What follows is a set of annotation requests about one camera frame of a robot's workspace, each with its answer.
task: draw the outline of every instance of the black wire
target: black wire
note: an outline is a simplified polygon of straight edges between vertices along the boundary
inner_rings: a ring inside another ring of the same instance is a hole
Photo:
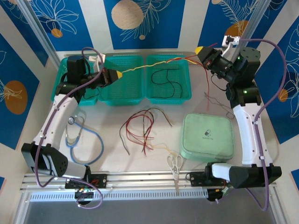
[[[151,107],[151,108],[149,108],[148,110],[146,110],[146,111],[144,112],[144,115],[145,115],[147,112],[149,112],[149,113],[151,114],[151,116],[152,116],[152,118],[153,118],[153,125],[154,125],[154,121],[155,121],[155,119],[154,119],[154,115],[150,112],[150,110],[159,110],[159,111],[164,115],[164,117],[165,117],[165,119],[167,120],[168,124],[172,127],[172,124],[171,124],[170,121],[167,119],[166,114],[165,114],[162,110],[160,110],[159,108],[156,108],[156,107]],[[147,134],[147,132],[148,132],[148,130],[149,130],[149,128],[148,128],[147,131],[145,132],[144,117],[143,117],[143,138],[144,138],[144,146],[143,146],[143,149],[142,149],[141,152],[143,152],[143,151],[145,150],[145,144],[146,144],[146,141],[145,141],[145,135]]]
[[[130,120],[132,117],[134,117],[135,115],[137,115],[137,114],[139,114],[139,113],[141,113],[141,112],[143,112],[143,111],[144,111],[145,113],[149,112],[149,113],[151,114],[151,116],[152,116],[152,118],[153,118],[153,125],[154,125],[154,121],[155,121],[154,116],[153,116],[153,114],[149,111],[149,110],[152,110],[152,109],[159,110],[159,111],[164,115],[164,117],[165,117],[165,119],[167,120],[168,124],[172,127],[172,124],[171,124],[170,121],[167,119],[166,114],[165,114],[162,110],[160,110],[159,108],[152,107],[152,108],[149,108],[149,109],[147,109],[147,110],[141,110],[141,111],[138,111],[138,112],[134,113],[131,117],[129,117],[129,119],[126,120],[125,123],[123,123],[123,125],[121,126],[121,128],[120,128],[120,130],[119,130],[119,136],[120,136],[120,138],[121,138],[122,145],[123,145],[123,147],[125,148],[125,150],[127,151],[128,155],[130,155],[130,152],[129,152],[129,150],[127,149],[127,147],[126,147],[126,145],[125,145],[125,142],[124,142],[124,140],[123,140],[123,138],[122,138],[122,136],[121,136],[121,130],[122,130],[122,128],[125,126],[125,124],[128,122],[128,120]],[[147,129],[146,131],[145,131],[144,127],[143,127],[143,135],[144,135],[144,136],[147,134],[147,132],[149,131],[149,129],[150,129],[150,126],[148,127],[148,129]]]
[[[154,82],[154,78],[153,78],[153,77],[154,77],[154,74],[156,74],[157,72],[163,71],[163,70],[167,70],[167,72],[166,72],[166,79],[167,79],[168,82],[165,82],[165,83],[156,83],[156,82]],[[180,95],[180,98],[182,98],[183,87],[182,87],[182,85],[181,85],[180,83],[175,82],[175,81],[170,81],[170,80],[168,79],[168,71],[169,71],[169,70],[179,70],[179,69],[161,69],[161,70],[155,71],[155,72],[151,75],[151,81],[152,81],[152,83],[157,84],[157,85],[163,85],[163,84],[170,83],[170,84],[172,85],[172,87],[173,87],[173,94],[172,94],[170,97],[152,97],[152,98],[168,99],[168,98],[173,97],[174,94],[175,94],[176,89],[174,88],[174,85],[173,85],[172,83],[177,83],[177,84],[179,84],[179,86],[181,87],[181,95]]]
[[[226,92],[226,90],[220,88],[219,86],[217,86],[217,85],[213,82],[213,80],[212,80],[213,76],[215,76],[215,75],[212,75],[212,76],[211,76],[211,82],[212,82],[218,89],[220,89],[221,91]]]
[[[99,90],[98,88],[96,88],[96,89],[98,90],[98,93],[97,93],[97,94],[95,94],[95,95],[93,95],[93,96],[91,96],[91,97],[88,97],[88,98],[85,98],[85,94],[84,94],[83,98],[84,98],[84,99],[91,99],[91,98],[93,98],[93,97],[97,97],[97,96],[100,94],[100,90]]]

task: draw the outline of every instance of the yellow wire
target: yellow wire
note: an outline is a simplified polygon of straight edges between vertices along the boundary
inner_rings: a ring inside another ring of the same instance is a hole
[[[151,65],[143,65],[143,66],[136,67],[136,68],[133,68],[133,69],[128,69],[128,70],[123,71],[122,73],[125,73],[125,72],[128,72],[128,71],[135,71],[136,69],[141,69],[141,68],[145,68],[145,67],[153,67],[157,64],[162,64],[162,63],[166,63],[166,61],[157,62],[157,63],[151,64]]]
[[[170,60],[168,60],[168,61],[157,62],[157,63],[154,63],[154,64],[147,64],[147,65],[143,65],[143,66],[136,67],[136,68],[133,68],[133,69],[128,69],[128,70],[123,71],[122,74],[125,73],[125,72],[128,72],[128,71],[135,71],[136,69],[141,69],[141,68],[145,68],[145,67],[153,67],[153,66],[155,66],[155,65],[157,65],[157,64],[169,63],[169,62],[172,62],[173,60],[175,60],[175,59],[179,59],[179,58],[180,58],[180,57],[175,57],[175,58],[170,59]],[[187,59],[187,58],[180,58],[180,60],[186,60],[186,61],[188,61],[188,62],[190,62],[190,63],[192,63],[192,64],[196,64],[195,62],[190,61],[190,60]]]
[[[151,146],[152,148],[160,148],[160,149],[166,149],[170,154],[177,156],[177,154],[173,151],[171,151],[166,145],[165,146],[159,146],[159,145],[164,145],[163,143],[158,144],[158,145],[152,145],[149,140],[146,141],[146,144],[148,144],[149,146]]]

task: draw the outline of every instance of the tangled wires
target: tangled wires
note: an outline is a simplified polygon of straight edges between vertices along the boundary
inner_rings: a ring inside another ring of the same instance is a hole
[[[122,130],[123,127],[126,127],[126,137],[127,137],[127,139],[129,141],[133,142],[133,143],[141,145],[142,146],[142,152],[144,152],[145,155],[146,155],[146,149],[153,150],[153,145],[151,145],[151,144],[148,143],[149,140],[153,139],[153,137],[150,137],[150,131],[151,131],[151,129],[152,129],[153,125],[154,125],[154,122],[155,122],[154,114],[151,112],[151,110],[158,110],[158,111],[160,111],[164,115],[164,117],[167,120],[168,124],[172,127],[172,124],[170,123],[170,121],[167,118],[166,114],[162,110],[160,110],[158,108],[152,107],[152,108],[149,108],[147,110],[141,110],[141,111],[138,111],[137,113],[134,113],[121,126],[120,131],[119,131],[119,135],[120,135],[122,144],[123,144],[125,150],[127,151],[127,153],[129,155],[130,155],[130,152],[129,152],[128,148],[125,145],[125,141],[124,141],[123,137],[121,136],[121,130]],[[135,119],[135,118],[138,118],[138,117],[143,117],[143,119],[142,119],[142,129],[143,129],[142,136],[136,135],[136,134],[132,133],[129,130],[129,128],[128,128],[128,126],[130,124],[130,121],[133,120],[133,119]],[[148,127],[146,127],[145,119],[147,119],[149,121]]]

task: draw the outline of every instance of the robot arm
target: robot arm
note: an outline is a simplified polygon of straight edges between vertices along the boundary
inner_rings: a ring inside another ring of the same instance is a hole
[[[237,45],[240,37],[225,36],[223,46]],[[263,154],[257,143],[254,130],[254,119],[260,110],[261,97],[258,87],[253,82],[255,73],[260,65],[260,53],[253,48],[243,48],[233,63],[224,58],[225,53],[207,47],[198,47],[196,54],[207,70],[225,79],[226,96],[231,109],[236,116],[242,142],[243,167],[232,166],[227,163],[208,163],[205,175],[208,178],[221,178],[230,182],[234,188],[264,187],[264,174],[261,160],[265,161],[269,183],[281,176],[281,168],[275,167],[267,150],[261,119],[258,118],[258,129],[262,140]]]
[[[67,157],[59,152],[60,141],[67,125],[69,117],[73,114],[77,108],[81,98],[85,94],[86,88],[105,87],[119,78],[122,74],[116,70],[104,69],[97,80],[92,82],[85,88],[81,88],[78,91],[71,94],[56,111],[55,118],[48,127],[46,136],[41,136],[45,130],[45,127],[53,114],[53,111],[57,109],[57,104],[68,94],[78,86],[87,83],[93,79],[99,72],[98,61],[95,60],[96,66],[94,66],[94,72],[90,73],[89,64],[81,56],[71,56],[67,60],[67,73],[65,73],[60,84],[56,88],[55,97],[51,111],[42,126],[39,134],[34,138],[31,144],[24,143],[22,146],[22,154],[28,167],[35,171],[35,156],[41,137],[44,138],[42,148],[38,159],[38,172],[42,174],[67,177],[88,179],[90,175],[90,168],[88,166],[76,164],[68,161]]]

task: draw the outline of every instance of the green basket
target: green basket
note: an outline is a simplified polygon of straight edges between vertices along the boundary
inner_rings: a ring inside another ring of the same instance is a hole
[[[52,91],[51,100],[54,100],[55,90],[60,83],[61,76],[67,72],[67,58],[64,58],[58,70],[55,85]],[[93,72],[93,63],[89,62],[91,72]],[[142,56],[113,56],[106,57],[105,67],[118,71],[139,67],[143,65]],[[80,106],[94,105],[97,100],[105,102],[108,105],[136,105],[144,98],[144,72],[143,69],[129,71],[123,74],[120,80],[117,80],[110,86],[103,89],[86,89],[84,97],[80,100]]]
[[[143,65],[142,56],[113,56],[107,57],[105,67],[125,71]],[[99,101],[108,105],[136,105],[144,98],[144,69],[136,69],[123,74],[110,86],[100,90]]]
[[[175,57],[184,56],[150,55],[146,59],[146,64],[167,61]],[[147,67],[145,89],[145,97],[153,104],[182,104],[191,99],[188,62],[178,60]]]

